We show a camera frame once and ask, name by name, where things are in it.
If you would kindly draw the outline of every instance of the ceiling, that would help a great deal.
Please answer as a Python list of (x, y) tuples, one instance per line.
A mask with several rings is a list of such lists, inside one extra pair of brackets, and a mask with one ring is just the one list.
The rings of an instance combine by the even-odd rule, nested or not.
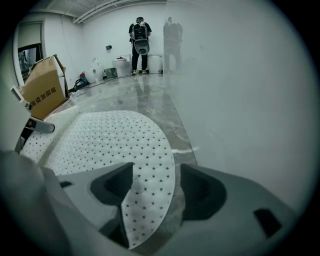
[(29, 12), (48, 12), (86, 23), (100, 15), (132, 5), (164, 4), (167, 0), (39, 0)]

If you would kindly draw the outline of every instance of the white perforated pad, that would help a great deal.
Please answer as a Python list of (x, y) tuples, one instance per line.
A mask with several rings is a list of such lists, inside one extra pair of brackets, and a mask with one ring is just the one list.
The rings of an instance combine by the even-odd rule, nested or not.
[(31, 133), (20, 151), (20, 155), (43, 165), (52, 149), (60, 141), (62, 134), (64, 134), (78, 114), (78, 107), (76, 106), (59, 113), (51, 114), (45, 121), (54, 124), (54, 132), (42, 134), (41, 132), (34, 131)]
[[(25, 155), (36, 160), (35, 143), (47, 136), (30, 137)], [(133, 111), (82, 113), (54, 143), (44, 166), (64, 175), (129, 162), (134, 164), (133, 184), (121, 208), (133, 249), (160, 226), (174, 193), (174, 157), (159, 126)]]

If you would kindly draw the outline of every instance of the cardboard box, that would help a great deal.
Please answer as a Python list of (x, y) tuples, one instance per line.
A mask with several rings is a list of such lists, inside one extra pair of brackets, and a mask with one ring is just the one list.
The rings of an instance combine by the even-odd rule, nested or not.
[(57, 55), (41, 59), (30, 68), (21, 94), (33, 105), (31, 116), (43, 120), (69, 99), (65, 76), (66, 68), (62, 66)]

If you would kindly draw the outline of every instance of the door frame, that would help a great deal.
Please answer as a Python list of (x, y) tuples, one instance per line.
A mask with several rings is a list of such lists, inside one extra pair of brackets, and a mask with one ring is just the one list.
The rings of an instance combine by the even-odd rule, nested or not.
[(19, 28), (21, 25), (30, 25), (30, 24), (41, 24), (40, 37), (41, 37), (41, 48), (43, 58), (47, 57), (46, 53), (46, 45), (45, 45), (45, 20), (33, 21), (33, 22), (23, 22), (19, 23), (14, 31), (13, 42), (12, 42), (12, 58), (13, 58), (13, 66), (16, 79), (18, 81), (19, 87), (23, 87), (25, 82), (23, 80), (20, 65), (19, 65), (19, 56), (18, 56), (18, 37), (19, 37)]

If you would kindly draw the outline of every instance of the black pants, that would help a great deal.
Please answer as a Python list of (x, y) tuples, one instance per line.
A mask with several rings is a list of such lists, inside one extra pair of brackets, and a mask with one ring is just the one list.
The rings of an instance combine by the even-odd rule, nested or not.
[[(137, 70), (139, 55), (140, 54), (137, 52), (135, 45), (133, 45), (132, 47), (132, 69), (133, 70)], [(142, 58), (142, 63), (141, 63), (142, 70), (146, 70), (148, 65), (148, 55), (141, 55), (141, 58)]]
[(173, 56), (175, 58), (175, 69), (176, 71), (180, 71), (180, 67), (181, 67), (181, 55), (180, 55), (180, 51), (176, 51), (172, 54), (168, 54), (166, 52), (166, 50), (164, 50), (165, 54), (164, 54), (164, 67), (166, 70), (170, 70), (170, 56)]

